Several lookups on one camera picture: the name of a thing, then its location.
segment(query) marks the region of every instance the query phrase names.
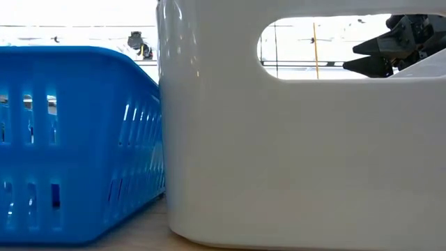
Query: blue plastic basket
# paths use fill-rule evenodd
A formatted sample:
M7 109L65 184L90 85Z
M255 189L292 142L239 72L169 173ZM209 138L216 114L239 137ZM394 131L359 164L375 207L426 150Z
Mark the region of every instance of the blue plastic basket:
M159 100L118 52L0 47L0 243L86 243L162 194Z

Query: wooden surface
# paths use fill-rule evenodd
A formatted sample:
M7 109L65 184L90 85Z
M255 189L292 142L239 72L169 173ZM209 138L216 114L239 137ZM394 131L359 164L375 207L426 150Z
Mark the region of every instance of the wooden surface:
M172 233L162 199L85 248L0 248L0 251L188 251L221 250L191 243Z

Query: background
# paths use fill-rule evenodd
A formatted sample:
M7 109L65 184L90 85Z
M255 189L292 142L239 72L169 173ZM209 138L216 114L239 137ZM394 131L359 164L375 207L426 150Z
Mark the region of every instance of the background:
M158 81L157 0L14 0L2 1L1 5L0 45L106 47L128 55ZM387 32L385 21L389 16L278 20L259 38L259 60L271 75L282 79L316 79L316 64L320 66L320 79L363 78L344 70L342 63L362 57L354 54L352 47ZM128 46L132 31L141 32L144 43L153 51L152 60L143 60L138 50ZM312 40L314 32L317 47ZM224 48L222 53L231 53L231 48Z

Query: white bin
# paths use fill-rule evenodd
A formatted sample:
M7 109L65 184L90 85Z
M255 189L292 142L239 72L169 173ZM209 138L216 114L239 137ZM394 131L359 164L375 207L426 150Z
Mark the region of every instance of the white bin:
M378 13L446 13L446 1L161 0L174 232L224 247L446 250L446 78L284 81L257 59L280 18Z

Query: black object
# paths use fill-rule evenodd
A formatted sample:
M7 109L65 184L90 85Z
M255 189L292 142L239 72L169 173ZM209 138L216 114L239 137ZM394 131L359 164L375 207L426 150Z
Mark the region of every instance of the black object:
M390 77L446 48L446 18L439 15L392 15L389 32L353 48L369 55L343 64L344 69L367 77Z
M153 59L153 51L150 46L148 46L141 37L140 31L132 31L127 41L128 46L132 49L138 51L138 56L143 55L144 60Z

